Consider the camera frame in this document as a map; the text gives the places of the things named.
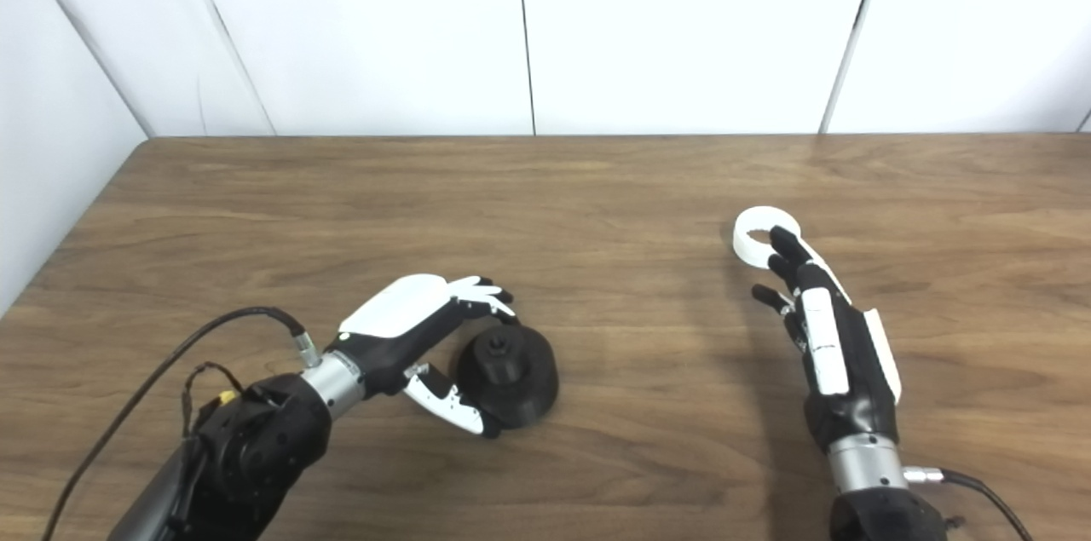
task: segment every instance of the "wire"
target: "wire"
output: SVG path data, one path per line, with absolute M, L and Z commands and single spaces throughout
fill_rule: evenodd
M 1017 516 L 1016 513 L 1011 510 L 1011 507 L 1009 507 L 1007 503 L 1005 503 L 998 494 L 996 494 L 995 492 L 993 492 L 991 488 L 985 485 L 985 482 L 981 481 L 980 479 L 972 478 L 968 474 L 960 473 L 958 471 L 952 471 L 950 469 L 939 469 L 939 470 L 943 471 L 944 473 L 944 480 L 943 480 L 944 483 L 954 483 L 956 485 L 962 485 L 971 490 L 976 490 L 978 492 L 981 492 L 990 501 L 992 501 L 994 505 L 996 505 L 996 508 L 999 509 L 1002 514 L 1004 514 L 1004 517 L 1008 518 L 1008 521 L 1011 522 L 1012 528 L 1016 529 L 1016 532 L 1019 533 L 1019 538 L 1022 539 L 1022 541 L 1034 541 L 1034 539 L 1030 536 L 1030 532 L 1027 530 L 1027 527 L 1023 526 L 1021 521 L 1019 521 L 1019 516 Z
M 235 388 L 235 392 L 242 394 L 242 384 L 239 383 L 239 380 L 235 378 L 235 375 L 224 366 L 220 366 L 215 362 L 204 362 L 197 365 L 196 369 L 193 369 L 190 376 L 185 377 L 185 384 L 182 387 L 182 441 L 189 438 L 190 433 L 193 432 L 193 429 L 190 428 L 190 419 L 193 417 L 193 396 L 190 394 L 193 392 L 193 381 L 197 378 L 197 375 L 204 373 L 208 369 L 215 369 L 223 373 L 224 376 L 227 377 L 227 381 L 231 382 L 231 387 Z
M 136 392 L 133 393 L 133 395 L 129 398 L 129 401 L 125 402 L 125 405 L 121 408 L 121 411 L 118 412 L 117 417 L 113 418 L 113 421 L 110 422 L 110 425 L 106 428 L 106 431 L 103 433 L 103 436 L 98 437 L 98 441 L 95 442 L 95 445 L 93 445 L 91 452 L 88 452 L 87 455 L 84 456 L 83 460 L 80 462 L 80 466 L 75 468 L 75 471 L 69 478 L 68 483 L 64 484 L 64 489 L 61 490 L 61 494 L 57 497 L 57 504 L 53 505 L 53 510 L 49 515 L 49 520 L 46 522 L 46 530 L 45 532 L 41 533 L 41 541 L 51 540 L 51 538 L 53 537 L 53 531 L 57 529 L 57 522 L 60 521 L 61 514 L 64 512 L 64 505 L 68 503 L 69 497 L 72 495 L 72 491 L 75 490 L 75 484 L 80 482 L 80 479 L 82 478 L 83 473 L 87 471 L 92 462 L 94 462 L 95 458 L 97 458 L 99 453 L 101 453 L 103 449 L 106 447 L 106 444 L 109 443 L 110 438 L 113 437 L 113 433 L 118 432 L 118 429 L 121 428 L 121 424 L 125 421 L 127 418 L 129 418 L 129 413 L 132 413 L 133 409 L 136 408 L 136 405 L 140 405 L 140 401 L 144 398 L 144 395 L 146 395 L 148 390 L 152 389 L 152 386 L 155 385 L 155 382 L 157 382 L 159 377 L 161 377 L 164 373 L 166 373 L 167 370 L 170 369 L 170 366 L 178 361 L 179 358 L 181 358 L 187 351 L 189 351 L 191 347 L 193 347 L 199 340 L 204 338 L 205 335 L 215 330 L 215 328 L 223 326 L 223 324 L 227 324 L 229 321 L 238 320 L 239 317 L 245 317 L 250 315 L 267 315 L 273 320 L 279 321 L 280 324 L 284 324 L 284 326 L 288 328 L 292 337 L 296 337 L 297 335 L 301 335 L 304 332 L 307 332 L 303 328 L 303 324 L 300 324 L 299 321 L 297 321 L 291 315 L 288 315 L 284 311 L 280 311 L 280 309 L 277 309 L 275 306 L 248 306 L 245 309 L 238 309 L 225 315 L 220 315 L 217 318 L 205 324 L 204 326 L 197 328 L 197 330 L 192 335 L 188 336 L 185 340 L 180 342 L 179 346 L 176 347 L 175 350 L 171 351 L 170 354 L 168 354 L 167 358 L 164 359 L 164 361 L 160 362 L 158 366 L 156 366 L 155 371 L 152 371 L 152 374 L 148 375 L 146 380 L 144 380 L 144 383 L 141 384 L 139 388 L 136 388 Z

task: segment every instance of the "black round base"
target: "black round base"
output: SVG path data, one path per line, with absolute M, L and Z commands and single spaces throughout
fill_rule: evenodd
M 463 395 L 502 428 L 528 426 L 556 400 L 553 348 L 533 328 L 488 328 L 459 356 L 456 382 Z

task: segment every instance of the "black cable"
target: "black cable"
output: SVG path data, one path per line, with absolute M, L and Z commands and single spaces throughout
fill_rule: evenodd
M 1027 527 L 1023 526 L 1021 521 L 1019 521 L 1019 517 L 1016 515 L 1014 510 L 1011 510 L 1011 507 L 1009 507 L 1007 503 L 1005 503 L 998 494 L 993 492 L 991 488 L 985 485 L 985 482 L 981 481 L 980 479 L 972 478 L 968 474 L 960 473 L 958 471 L 952 471 L 950 469 L 939 469 L 939 470 L 943 471 L 944 473 L 944 483 L 954 483 L 956 485 L 962 485 L 971 490 L 976 490 L 978 492 L 981 492 L 990 501 L 992 501 L 994 505 L 996 505 L 996 508 L 999 509 L 1002 514 L 1004 514 L 1004 517 L 1008 518 L 1008 521 L 1011 524 L 1012 528 L 1016 529 L 1016 532 L 1019 533 L 1019 538 L 1022 539 L 1022 541 L 1034 541 L 1034 539 L 1030 536 L 1030 531 L 1028 531 Z
M 64 489 L 61 490 L 61 494 L 57 497 L 57 504 L 53 505 L 53 510 L 49 515 L 49 520 L 46 522 L 46 530 L 41 533 L 41 541 L 51 540 L 53 531 L 57 529 L 57 522 L 61 519 L 61 513 L 64 510 L 64 505 L 68 503 L 69 496 L 72 495 L 72 491 L 75 490 L 75 484 L 80 482 L 80 478 L 82 478 L 83 473 L 87 471 L 92 462 L 94 462 L 95 458 L 98 457 L 98 454 L 106 447 L 106 444 L 110 441 L 110 438 L 113 437 L 113 433 L 118 432 L 118 429 L 121 428 L 121 424 L 129 417 L 129 413 L 132 413 L 133 409 L 136 408 L 136 405 L 140 405 L 141 399 L 144 398 L 144 395 L 152 389 L 155 382 L 157 382 L 159 377 L 161 377 L 164 373 L 166 373 L 167 370 L 182 357 L 182 354 L 189 351 L 194 344 L 204 338 L 205 335 L 215 330 L 215 328 L 223 326 L 223 324 L 227 324 L 229 321 L 249 315 L 267 315 L 273 320 L 279 321 L 280 324 L 284 324 L 284 326 L 288 328 L 292 337 L 302 335 L 307 332 L 303 328 L 303 324 L 300 324 L 299 321 L 284 311 L 280 311 L 280 309 L 276 309 L 275 306 L 248 306 L 245 309 L 238 309 L 225 315 L 220 315 L 204 326 L 197 328 L 197 330 L 192 335 L 188 336 L 185 340 L 180 342 L 179 346 L 176 347 L 175 350 L 171 351 L 158 366 L 156 366 L 155 371 L 152 371 L 152 374 L 144 380 L 144 383 L 136 388 L 136 392 L 133 393 L 133 395 L 129 398 L 129 401 L 121 408 L 121 411 L 118 412 L 116 418 L 113 418 L 110 425 L 106 428 L 106 432 L 103 433 L 103 436 L 98 437 L 98 441 L 95 442 L 91 452 L 87 453 L 87 455 L 80 462 L 80 466 L 76 467 L 71 478 L 69 478 L 68 483 L 64 484 Z

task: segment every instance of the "cable connector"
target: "cable connector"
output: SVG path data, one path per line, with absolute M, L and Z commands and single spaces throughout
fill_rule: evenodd
M 322 361 L 319 356 L 319 348 L 314 347 L 314 341 L 311 340 L 311 335 L 308 335 L 304 330 L 300 335 L 295 335 L 291 340 L 296 342 L 296 349 L 299 350 L 300 358 L 303 359 L 303 365 L 308 369 L 314 369 Z
M 944 471 L 935 467 L 902 467 L 901 474 L 909 483 L 944 482 Z

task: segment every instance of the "metal cylinder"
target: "metal cylinder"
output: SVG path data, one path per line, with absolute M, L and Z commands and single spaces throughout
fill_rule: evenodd
M 901 472 L 898 445 L 873 433 L 835 441 L 829 446 L 829 466 L 838 494 L 868 488 L 909 488 Z
M 303 371 L 301 376 L 319 393 L 334 420 L 363 400 L 360 369 L 339 351 L 323 354 L 317 366 Z

